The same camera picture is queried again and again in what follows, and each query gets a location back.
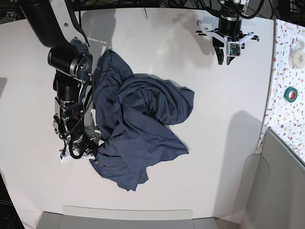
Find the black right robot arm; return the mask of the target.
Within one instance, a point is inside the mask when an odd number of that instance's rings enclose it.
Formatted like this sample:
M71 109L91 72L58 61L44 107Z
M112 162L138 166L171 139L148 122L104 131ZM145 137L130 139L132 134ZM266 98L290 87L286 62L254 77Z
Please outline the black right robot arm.
M81 27L78 0L21 0L21 11L39 41L50 49L47 62L56 70L53 89L53 127L63 141L62 162L90 159L97 162L100 134L94 131L91 108L94 95L93 56Z

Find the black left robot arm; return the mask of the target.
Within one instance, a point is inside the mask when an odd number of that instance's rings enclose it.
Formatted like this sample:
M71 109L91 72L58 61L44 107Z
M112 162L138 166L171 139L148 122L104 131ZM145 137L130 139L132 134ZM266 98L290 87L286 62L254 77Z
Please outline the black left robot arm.
M246 19L248 3L245 0L220 0L218 27L214 29L213 47L218 64L229 65L231 61L241 55L245 48L245 41L252 38L252 33L243 33L242 21Z

